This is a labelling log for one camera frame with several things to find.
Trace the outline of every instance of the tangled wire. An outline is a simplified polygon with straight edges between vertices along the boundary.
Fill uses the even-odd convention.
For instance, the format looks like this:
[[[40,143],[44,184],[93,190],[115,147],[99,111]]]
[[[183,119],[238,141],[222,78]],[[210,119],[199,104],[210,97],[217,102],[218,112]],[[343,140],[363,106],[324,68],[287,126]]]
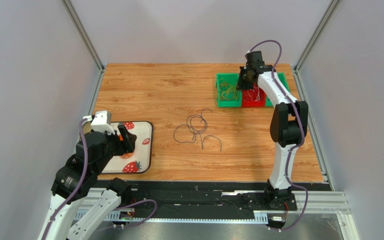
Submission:
[[[193,114],[193,115],[190,115],[186,118],[186,124],[181,124],[179,126],[176,127],[176,129],[174,130],[173,132],[173,139],[180,143],[180,144],[185,144],[185,143],[189,143],[189,144],[193,144],[197,141],[197,135],[199,135],[199,138],[201,140],[201,149],[204,149],[204,141],[207,139],[207,138],[210,138],[210,137],[213,137],[215,139],[217,139],[219,142],[220,142],[220,152],[222,151],[222,141],[214,136],[214,135],[207,135],[205,136],[204,138],[202,137],[202,134],[206,131],[207,129],[207,126],[208,126],[208,123],[207,121],[203,118],[203,111],[204,110],[209,110],[210,112],[213,112],[211,109],[209,108],[203,108],[201,110],[201,114],[198,115],[198,114]],[[202,129],[196,129],[193,125],[192,125],[192,119],[201,119],[199,122],[204,122],[204,126],[202,127]],[[190,141],[179,141],[176,139],[176,131],[182,127],[182,126],[187,126],[187,128],[189,129],[189,132],[193,134],[192,136],[192,140]]]

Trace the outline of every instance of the white wall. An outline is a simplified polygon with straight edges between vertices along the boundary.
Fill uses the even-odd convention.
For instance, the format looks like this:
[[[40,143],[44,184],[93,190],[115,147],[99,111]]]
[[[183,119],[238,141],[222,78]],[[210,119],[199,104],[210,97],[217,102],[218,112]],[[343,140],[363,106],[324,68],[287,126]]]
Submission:
[[[384,1],[343,0],[301,77],[361,239],[384,239]]]
[[[0,240],[37,239],[97,78],[60,0],[0,0]]]
[[[107,63],[242,63],[275,39],[295,64],[330,0],[72,0]],[[276,45],[262,46],[274,62]]]

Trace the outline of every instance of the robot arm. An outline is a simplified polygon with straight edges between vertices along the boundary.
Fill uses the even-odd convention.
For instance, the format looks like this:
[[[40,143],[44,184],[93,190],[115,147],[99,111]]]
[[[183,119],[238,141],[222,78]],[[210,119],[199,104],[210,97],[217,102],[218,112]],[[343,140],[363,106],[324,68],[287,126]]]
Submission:
[[[92,116],[84,117],[86,119],[91,119]],[[91,123],[92,131],[84,135],[85,141],[87,143],[87,152],[88,152],[88,163],[85,173],[84,181],[81,183],[78,191],[75,193],[73,198],[64,205],[57,215],[54,218],[54,221],[51,222],[50,227],[48,228],[48,221],[50,216],[52,216],[55,210],[73,193],[74,189],[78,186],[81,175],[83,173],[83,168],[85,164],[84,156],[84,146],[83,141],[80,140],[76,144],[76,153],[73,154],[67,161],[64,167],[59,169],[56,173],[56,178],[51,187],[52,195],[50,200],[50,208],[45,217],[44,225],[41,229],[41,233],[38,239],[47,239],[47,240],[59,240],[66,239],[68,232],[71,235],[70,227],[72,221],[77,213],[78,208],[84,201],[84,197],[87,196],[89,190],[98,180],[98,175],[100,175],[103,169],[106,167],[108,162],[112,159],[113,156],[121,156],[126,153],[132,153],[135,150],[135,142],[137,136],[131,134],[127,131],[126,127],[123,124],[118,125],[118,132],[112,128],[111,123],[111,114],[107,111],[98,111],[94,116],[94,119]],[[106,192],[105,194],[113,195],[113,191]],[[128,204],[130,199],[128,197],[121,197],[122,192],[114,191],[117,197],[112,197],[113,201],[107,201],[106,197],[100,201],[101,205],[105,205],[107,208],[110,208],[112,205],[118,203],[114,208],[118,207],[121,201],[126,201]],[[94,221],[97,223],[97,220],[101,218],[100,214],[105,217],[105,211],[99,212],[99,215],[92,216],[91,214],[86,214],[87,218],[91,216],[96,218]],[[94,224],[87,225],[85,229],[92,229]],[[84,238],[73,238],[73,239],[87,239],[87,236],[90,236],[92,231],[82,232],[81,234],[74,233],[74,235],[84,236]]]
[[[269,187],[265,189],[265,203],[268,207],[277,209],[282,207],[285,202],[290,201],[292,189],[287,176],[291,176],[294,157],[297,152],[297,148],[293,147],[302,141],[297,118],[289,120],[289,115],[295,117],[292,104],[295,104],[298,110],[304,136],[307,134],[309,108],[305,101],[298,101],[287,91],[276,72],[272,77],[273,66],[265,65],[261,51],[248,52],[245,57],[247,62],[244,67],[240,67],[236,89],[249,90],[253,88],[254,84],[257,84],[274,105],[270,136],[275,142],[275,159],[272,174],[268,179]]]
[[[131,188],[131,185],[119,178],[112,180],[107,189],[103,191],[99,200],[69,229],[66,239],[89,239],[105,217],[118,207],[122,200],[129,200],[131,198]]]

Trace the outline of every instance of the green plastic basket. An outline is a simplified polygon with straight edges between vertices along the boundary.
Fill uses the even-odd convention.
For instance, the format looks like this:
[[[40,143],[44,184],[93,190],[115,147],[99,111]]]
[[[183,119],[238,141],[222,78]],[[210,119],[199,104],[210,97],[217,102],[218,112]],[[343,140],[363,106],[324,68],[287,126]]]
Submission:
[[[288,87],[288,83],[287,83],[287,79],[285,78],[285,74],[283,72],[278,72],[278,78],[289,92],[290,88]],[[265,106],[266,107],[273,107],[274,106],[267,95],[266,95],[266,105]]]
[[[217,88],[217,106],[219,108],[238,108],[241,107],[243,93],[236,90],[238,82],[238,73],[217,73],[215,87]],[[226,91],[227,83],[233,86],[233,90]]]

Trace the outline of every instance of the metal floor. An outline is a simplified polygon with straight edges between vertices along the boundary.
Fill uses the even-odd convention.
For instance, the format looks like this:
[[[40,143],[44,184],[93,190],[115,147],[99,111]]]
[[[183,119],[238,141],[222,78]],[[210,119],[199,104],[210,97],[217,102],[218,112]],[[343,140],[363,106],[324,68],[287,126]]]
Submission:
[[[288,214],[286,226],[297,219]],[[103,222],[100,228],[110,226]],[[265,225],[231,223],[147,222],[133,228],[95,232],[91,240],[343,240],[336,214],[306,214],[293,229],[281,233]]]

